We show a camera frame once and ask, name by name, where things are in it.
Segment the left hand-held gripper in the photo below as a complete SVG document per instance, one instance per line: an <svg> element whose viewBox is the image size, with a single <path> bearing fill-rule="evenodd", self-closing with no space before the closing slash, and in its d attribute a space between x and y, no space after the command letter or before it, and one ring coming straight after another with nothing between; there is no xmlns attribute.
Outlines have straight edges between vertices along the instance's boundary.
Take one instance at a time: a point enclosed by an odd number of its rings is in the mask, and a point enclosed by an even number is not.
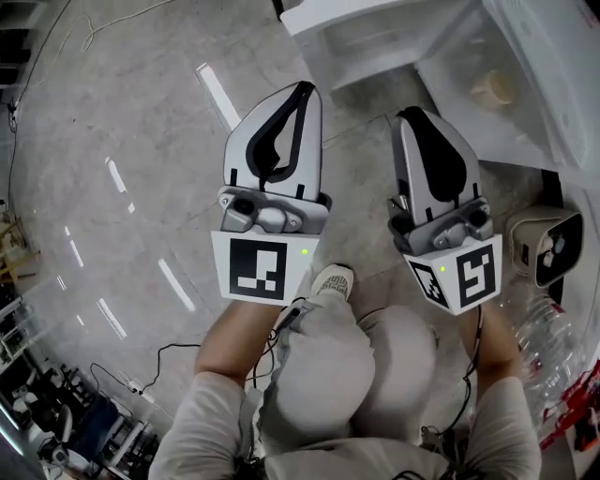
<svg viewBox="0 0 600 480"><path fill-rule="evenodd" d="M320 193L322 126L315 85L296 82L258 103L229 135L229 187L218 192L223 217L211 232L222 297L288 306L296 296L332 206Z"/></svg>

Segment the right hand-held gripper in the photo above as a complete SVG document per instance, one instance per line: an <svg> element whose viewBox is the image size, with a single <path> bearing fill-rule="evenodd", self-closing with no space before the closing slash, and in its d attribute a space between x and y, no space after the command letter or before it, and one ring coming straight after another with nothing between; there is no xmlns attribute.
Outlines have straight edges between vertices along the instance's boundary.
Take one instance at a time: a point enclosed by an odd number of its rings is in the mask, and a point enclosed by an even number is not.
<svg viewBox="0 0 600 480"><path fill-rule="evenodd" d="M409 210L403 196L390 198L388 228L422 294L452 315L497 296L503 237L486 199L473 200L474 151L448 122L414 106L394 118L392 143Z"/></svg>

